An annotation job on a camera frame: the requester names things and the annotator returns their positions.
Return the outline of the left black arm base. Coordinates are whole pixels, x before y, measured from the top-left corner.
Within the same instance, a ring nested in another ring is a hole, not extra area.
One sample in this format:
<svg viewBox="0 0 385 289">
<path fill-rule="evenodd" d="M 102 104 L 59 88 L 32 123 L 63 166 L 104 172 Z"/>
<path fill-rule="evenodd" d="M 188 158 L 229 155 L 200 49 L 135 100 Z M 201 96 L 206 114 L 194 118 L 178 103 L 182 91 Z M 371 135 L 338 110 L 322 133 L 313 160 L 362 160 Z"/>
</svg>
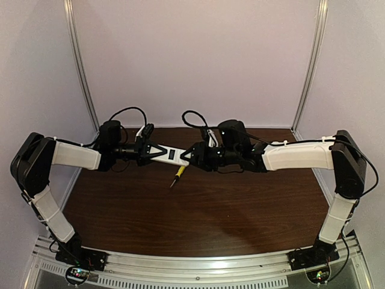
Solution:
<svg viewBox="0 0 385 289">
<path fill-rule="evenodd" d="M 82 269 L 103 272 L 108 254 L 103 251 L 82 247 L 81 236 L 76 232 L 67 242 L 58 242 L 55 259 Z"/>
</svg>

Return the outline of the white remote control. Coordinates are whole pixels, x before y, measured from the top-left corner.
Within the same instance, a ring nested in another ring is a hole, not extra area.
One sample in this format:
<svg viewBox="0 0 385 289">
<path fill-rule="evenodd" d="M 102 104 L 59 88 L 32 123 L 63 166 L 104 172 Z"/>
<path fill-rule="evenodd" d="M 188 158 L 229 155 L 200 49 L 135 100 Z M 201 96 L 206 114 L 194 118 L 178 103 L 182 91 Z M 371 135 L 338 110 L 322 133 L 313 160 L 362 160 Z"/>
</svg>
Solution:
<svg viewBox="0 0 385 289">
<path fill-rule="evenodd" d="M 180 159 L 180 154 L 185 151 L 185 149 L 173 148 L 169 146 L 160 145 L 167 149 L 167 154 L 161 157 L 152 158 L 151 160 L 157 161 L 160 163 L 171 164 L 175 166 L 189 166 L 188 161 Z"/>
</svg>

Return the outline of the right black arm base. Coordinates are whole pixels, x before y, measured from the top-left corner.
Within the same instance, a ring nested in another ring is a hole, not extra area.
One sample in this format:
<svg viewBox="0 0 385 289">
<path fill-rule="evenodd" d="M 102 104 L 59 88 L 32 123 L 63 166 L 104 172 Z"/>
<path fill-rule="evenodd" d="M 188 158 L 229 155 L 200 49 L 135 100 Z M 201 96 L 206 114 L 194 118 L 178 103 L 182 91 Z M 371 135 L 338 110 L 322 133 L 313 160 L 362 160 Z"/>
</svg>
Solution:
<svg viewBox="0 0 385 289">
<path fill-rule="evenodd" d="M 336 243 L 328 244 L 316 239 L 312 247 L 297 248 L 287 253 L 291 270 L 307 269 L 339 259 Z"/>
</svg>

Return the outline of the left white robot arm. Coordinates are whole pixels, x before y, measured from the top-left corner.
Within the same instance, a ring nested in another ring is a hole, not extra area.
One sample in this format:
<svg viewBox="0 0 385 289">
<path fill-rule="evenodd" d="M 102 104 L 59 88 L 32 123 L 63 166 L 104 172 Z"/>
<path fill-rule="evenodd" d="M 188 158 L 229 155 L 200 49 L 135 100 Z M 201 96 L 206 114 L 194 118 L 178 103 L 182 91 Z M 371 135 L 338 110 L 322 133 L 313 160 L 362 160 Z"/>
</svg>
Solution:
<svg viewBox="0 0 385 289">
<path fill-rule="evenodd" d="M 168 159 L 169 149 L 149 140 L 151 123 L 141 127 L 134 143 L 122 142 L 122 126 L 108 120 L 99 128 L 94 144 L 86 145 L 32 132 L 14 157 L 10 171 L 22 197 L 56 241 L 67 244 L 76 235 L 55 201 L 49 177 L 52 166 L 69 166 L 107 172 L 117 160 L 134 160 L 139 166 Z"/>
</svg>

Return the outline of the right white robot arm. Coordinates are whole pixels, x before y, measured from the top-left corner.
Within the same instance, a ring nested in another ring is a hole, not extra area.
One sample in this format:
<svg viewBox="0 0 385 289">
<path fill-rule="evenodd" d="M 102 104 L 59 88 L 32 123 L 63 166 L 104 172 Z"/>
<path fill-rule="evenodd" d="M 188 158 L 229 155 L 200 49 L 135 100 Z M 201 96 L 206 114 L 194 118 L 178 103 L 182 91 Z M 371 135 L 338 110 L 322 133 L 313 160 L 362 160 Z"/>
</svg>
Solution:
<svg viewBox="0 0 385 289">
<path fill-rule="evenodd" d="M 210 146 L 209 130 L 203 126 L 205 139 L 181 153 L 180 159 L 207 172 L 230 165 L 255 173 L 282 169 L 332 170 L 335 196 L 316 240 L 321 244 L 337 240 L 365 194 L 368 161 L 348 131 L 340 130 L 316 140 L 270 143 L 249 134 L 238 120 L 224 121 L 216 129 L 221 134 L 221 145 Z"/>
</svg>

